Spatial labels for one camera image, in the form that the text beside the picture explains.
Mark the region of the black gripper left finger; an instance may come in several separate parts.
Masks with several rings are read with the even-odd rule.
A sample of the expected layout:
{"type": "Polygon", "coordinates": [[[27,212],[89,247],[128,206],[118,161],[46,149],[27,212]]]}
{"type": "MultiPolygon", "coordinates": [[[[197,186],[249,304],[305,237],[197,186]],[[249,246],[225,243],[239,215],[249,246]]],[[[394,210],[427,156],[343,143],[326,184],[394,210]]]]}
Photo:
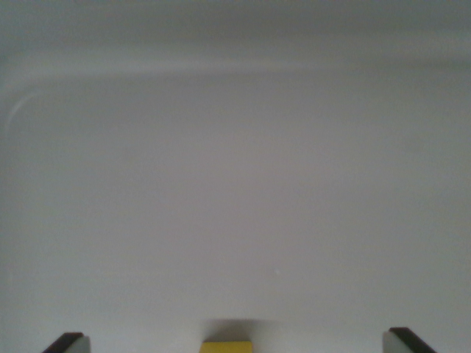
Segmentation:
{"type": "Polygon", "coordinates": [[[81,332],[65,332],[43,353],[90,353],[90,338],[81,332]]]}

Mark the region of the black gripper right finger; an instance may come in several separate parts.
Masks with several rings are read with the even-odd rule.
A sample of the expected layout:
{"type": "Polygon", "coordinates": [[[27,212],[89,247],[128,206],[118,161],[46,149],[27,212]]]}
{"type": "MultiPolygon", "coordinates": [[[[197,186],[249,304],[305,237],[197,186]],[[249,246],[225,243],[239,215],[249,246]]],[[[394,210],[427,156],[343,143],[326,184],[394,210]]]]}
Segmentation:
{"type": "Polygon", "coordinates": [[[408,327],[391,327],[383,333],[383,353],[436,353],[408,327]]]}

